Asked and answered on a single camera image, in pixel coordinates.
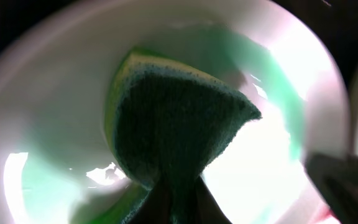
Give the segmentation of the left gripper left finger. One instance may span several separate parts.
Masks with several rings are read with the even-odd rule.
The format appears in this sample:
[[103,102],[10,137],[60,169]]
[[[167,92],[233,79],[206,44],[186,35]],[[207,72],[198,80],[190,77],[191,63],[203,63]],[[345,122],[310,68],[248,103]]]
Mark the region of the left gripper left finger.
[[171,191],[164,180],[159,180],[128,224],[169,224]]

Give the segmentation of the green scrubbing sponge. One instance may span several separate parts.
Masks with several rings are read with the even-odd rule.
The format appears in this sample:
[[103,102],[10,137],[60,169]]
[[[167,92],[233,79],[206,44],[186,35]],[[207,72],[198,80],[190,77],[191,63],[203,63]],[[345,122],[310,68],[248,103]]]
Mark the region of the green scrubbing sponge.
[[106,97],[104,134],[127,192],[96,223],[129,223],[163,182],[173,197],[170,223],[195,220],[194,187],[204,168],[259,109],[223,81],[155,52],[132,49]]

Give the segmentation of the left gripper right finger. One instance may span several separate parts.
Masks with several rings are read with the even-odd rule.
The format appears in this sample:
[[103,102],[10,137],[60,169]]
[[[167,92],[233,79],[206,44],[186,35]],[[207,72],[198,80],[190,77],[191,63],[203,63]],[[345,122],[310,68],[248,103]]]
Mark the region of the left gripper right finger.
[[201,177],[198,177],[196,180],[195,194],[197,201],[197,224],[231,224]]

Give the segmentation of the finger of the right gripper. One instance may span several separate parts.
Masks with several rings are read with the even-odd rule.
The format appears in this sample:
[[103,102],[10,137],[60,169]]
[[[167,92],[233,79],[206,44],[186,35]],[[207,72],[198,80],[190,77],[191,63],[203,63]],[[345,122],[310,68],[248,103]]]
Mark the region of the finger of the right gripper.
[[312,154],[306,172],[341,223],[358,223],[358,156]]

